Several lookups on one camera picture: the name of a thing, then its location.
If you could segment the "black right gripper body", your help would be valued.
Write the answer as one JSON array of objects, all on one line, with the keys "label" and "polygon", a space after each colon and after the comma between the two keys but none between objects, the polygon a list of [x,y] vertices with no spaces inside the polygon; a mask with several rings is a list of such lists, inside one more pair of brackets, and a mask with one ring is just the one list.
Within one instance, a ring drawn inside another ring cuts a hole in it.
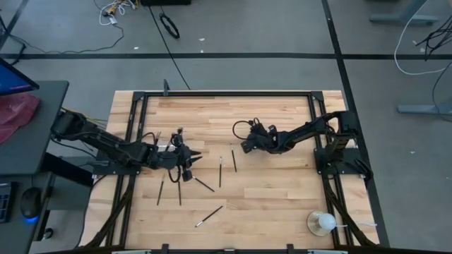
[{"label": "black right gripper body", "polygon": [[278,132],[275,126],[269,126],[266,130],[263,126],[252,126],[246,138],[246,149],[251,150],[274,150],[278,146]]}]

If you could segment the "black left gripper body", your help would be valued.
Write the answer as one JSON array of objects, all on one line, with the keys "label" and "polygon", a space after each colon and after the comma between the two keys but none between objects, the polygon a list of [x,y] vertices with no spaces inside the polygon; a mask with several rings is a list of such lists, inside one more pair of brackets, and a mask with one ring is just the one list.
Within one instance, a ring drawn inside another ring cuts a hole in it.
[{"label": "black left gripper body", "polygon": [[191,152],[188,146],[184,144],[181,135],[173,135],[168,142],[167,147],[173,145],[174,149],[164,149],[160,151],[160,139],[155,139],[157,145],[155,169],[173,169],[181,167],[188,170],[191,167]]}]

